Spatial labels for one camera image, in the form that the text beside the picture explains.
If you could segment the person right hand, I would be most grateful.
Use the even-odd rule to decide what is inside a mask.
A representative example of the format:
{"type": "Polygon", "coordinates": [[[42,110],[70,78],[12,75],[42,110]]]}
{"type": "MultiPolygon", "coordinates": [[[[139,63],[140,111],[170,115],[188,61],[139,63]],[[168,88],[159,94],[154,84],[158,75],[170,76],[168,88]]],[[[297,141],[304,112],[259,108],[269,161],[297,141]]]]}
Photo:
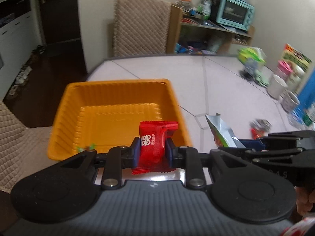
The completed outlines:
{"type": "Polygon", "coordinates": [[[296,206],[297,212],[301,216],[305,216],[310,213],[314,205],[314,190],[309,191],[306,188],[295,187],[297,194],[296,206]]]}

